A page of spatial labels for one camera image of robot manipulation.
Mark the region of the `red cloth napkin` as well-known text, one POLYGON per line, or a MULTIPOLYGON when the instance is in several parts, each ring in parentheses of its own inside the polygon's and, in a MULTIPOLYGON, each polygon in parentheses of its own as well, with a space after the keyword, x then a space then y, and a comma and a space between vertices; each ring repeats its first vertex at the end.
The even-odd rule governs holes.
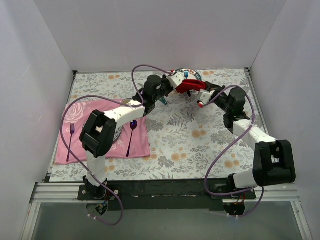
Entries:
POLYGON ((205 82, 197 80, 197 79, 185 79, 182 81, 182 83, 175 88, 175 90, 180 93, 186 93, 191 90, 200 91, 205 90, 207 88, 207 85, 205 82))

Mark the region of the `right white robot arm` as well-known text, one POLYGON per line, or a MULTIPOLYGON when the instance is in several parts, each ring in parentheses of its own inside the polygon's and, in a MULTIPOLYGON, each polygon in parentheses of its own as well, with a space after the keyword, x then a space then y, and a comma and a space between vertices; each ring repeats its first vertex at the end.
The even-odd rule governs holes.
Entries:
POLYGON ((256 187, 291 184, 296 180, 296 170, 292 145, 288 140, 278 140, 254 126, 256 116, 248 117, 244 112, 245 103, 251 103, 247 93, 237 85, 217 86, 206 83, 211 89, 202 89, 198 96, 201 107, 215 104, 222 109, 224 126, 235 136, 212 162, 215 165, 233 145, 245 142, 254 151, 252 169, 231 174, 227 178, 225 193, 212 192, 209 189, 208 175, 204 178, 205 191, 215 197, 229 196, 237 199, 243 193, 256 187))

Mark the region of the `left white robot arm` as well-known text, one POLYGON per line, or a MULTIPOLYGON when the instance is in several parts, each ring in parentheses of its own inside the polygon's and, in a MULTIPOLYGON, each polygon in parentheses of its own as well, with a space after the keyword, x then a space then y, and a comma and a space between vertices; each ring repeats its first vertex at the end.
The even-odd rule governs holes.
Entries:
POLYGON ((148 115, 156 102, 176 89, 183 80, 184 77, 177 73, 163 77, 150 75, 144 87, 128 103, 121 103, 120 107, 105 112, 94 110, 90 114, 80 134, 80 141, 86 152, 88 167, 83 182, 86 191, 95 200, 103 199, 107 193, 102 184, 107 180, 106 154, 112 148, 116 131, 148 115))

